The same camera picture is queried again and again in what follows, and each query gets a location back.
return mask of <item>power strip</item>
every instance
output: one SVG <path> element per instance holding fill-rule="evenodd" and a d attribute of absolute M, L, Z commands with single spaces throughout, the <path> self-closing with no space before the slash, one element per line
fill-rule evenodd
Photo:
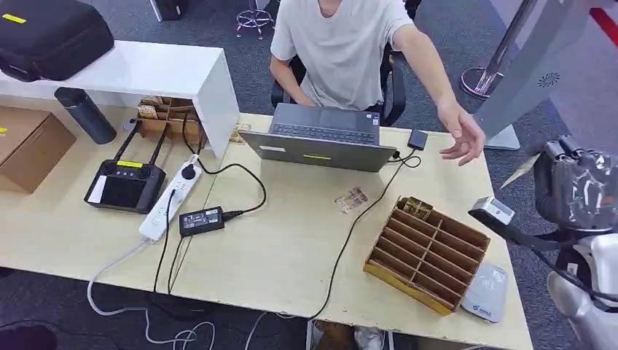
<path fill-rule="evenodd" d="M 197 155 L 191 156 L 188 161 L 182 164 L 182 167 L 178 170 L 165 191 L 163 191 L 157 203 L 148 213 L 146 219 L 144 219 L 144 222 L 141 223 L 139 233 L 144 237 L 153 241 L 158 241 L 159 238 L 161 238 L 167 226 L 165 216 L 168 210 L 168 203 L 170 204 L 168 217 L 171 221 L 173 216 L 176 215 L 178 208 L 180 208 L 180 205 L 182 205 L 182 202 L 184 202 L 184 199 L 189 195 L 193 185 L 202 174 L 202 169 L 196 166 L 195 162 L 197 162 Z M 176 191 L 170 202 L 172 190 Z"/>

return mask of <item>wooden organizer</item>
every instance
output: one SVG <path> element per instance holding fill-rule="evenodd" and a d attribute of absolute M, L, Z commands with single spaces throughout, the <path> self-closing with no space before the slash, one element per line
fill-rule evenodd
<path fill-rule="evenodd" d="M 165 125 L 169 125 L 167 137 L 175 141 L 182 140 L 182 123 L 186 118 L 185 136 L 190 144 L 203 148 L 206 145 L 206 134 L 197 122 L 197 113 L 191 100 L 184 98 L 169 98 L 147 96 L 138 107 L 137 119 L 141 121 L 139 133 L 141 137 L 158 139 Z"/>
<path fill-rule="evenodd" d="M 431 210 L 426 221 L 403 211 L 400 199 L 363 270 L 441 315 L 454 312 L 485 256 L 483 233 Z"/>

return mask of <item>laptop keyboard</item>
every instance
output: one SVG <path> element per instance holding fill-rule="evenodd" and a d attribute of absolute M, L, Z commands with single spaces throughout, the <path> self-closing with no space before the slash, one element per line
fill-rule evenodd
<path fill-rule="evenodd" d="M 375 138 L 372 133 L 359 133 L 358 131 L 314 128 L 311 126 L 282 123 L 275 124 L 273 131 L 277 135 L 284 136 L 299 136 L 308 139 L 349 142 L 352 144 L 375 144 Z"/>

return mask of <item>metal pole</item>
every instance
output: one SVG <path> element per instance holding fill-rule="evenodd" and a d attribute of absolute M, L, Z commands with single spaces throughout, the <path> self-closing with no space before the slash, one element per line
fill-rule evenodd
<path fill-rule="evenodd" d="M 530 16 L 535 4 L 536 0 L 522 0 L 519 9 L 517 9 L 511 24 L 506 30 L 498 49 L 496 49 L 496 52 L 489 61 L 487 68 L 470 68 L 463 72 L 461 75 L 461 88 L 465 92 L 482 100 L 489 98 L 491 91 L 496 87 L 495 85 L 504 77 L 503 74 L 498 72 L 504 61 L 504 55 L 513 42 L 515 42 L 517 35 L 519 35 L 523 24 Z"/>

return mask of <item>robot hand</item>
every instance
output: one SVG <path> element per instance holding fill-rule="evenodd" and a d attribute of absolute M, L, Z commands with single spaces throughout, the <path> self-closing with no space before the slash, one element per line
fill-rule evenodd
<path fill-rule="evenodd" d="M 515 213 L 493 197 L 479 199 L 469 213 L 553 269 L 549 293 L 587 349 L 618 349 L 618 276 L 612 273 L 618 268 L 618 164 L 610 155 L 583 150 L 570 136 L 547 142 L 539 152 L 536 208 L 558 225 L 555 232 L 523 235 L 510 225 Z M 557 249 L 555 264 L 541 253 Z"/>

